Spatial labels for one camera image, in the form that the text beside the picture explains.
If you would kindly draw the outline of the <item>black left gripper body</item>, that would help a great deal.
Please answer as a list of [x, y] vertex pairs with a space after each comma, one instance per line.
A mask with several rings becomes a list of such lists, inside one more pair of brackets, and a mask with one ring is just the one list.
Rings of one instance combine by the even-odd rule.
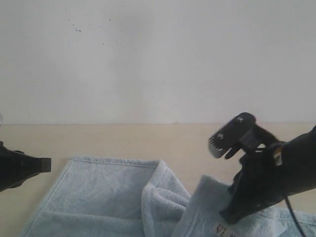
[[16, 165], [10, 161], [12, 158], [11, 150], [4, 146], [3, 141], [0, 142], [0, 191], [18, 188], [23, 184], [23, 180], [17, 181], [15, 178]]

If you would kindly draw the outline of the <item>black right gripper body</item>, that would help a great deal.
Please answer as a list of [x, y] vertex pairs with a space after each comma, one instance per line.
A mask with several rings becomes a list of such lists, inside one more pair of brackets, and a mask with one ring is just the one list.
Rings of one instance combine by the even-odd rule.
[[232, 196], [264, 198], [266, 208], [316, 187], [316, 130], [281, 141], [239, 160], [241, 170], [229, 188]]

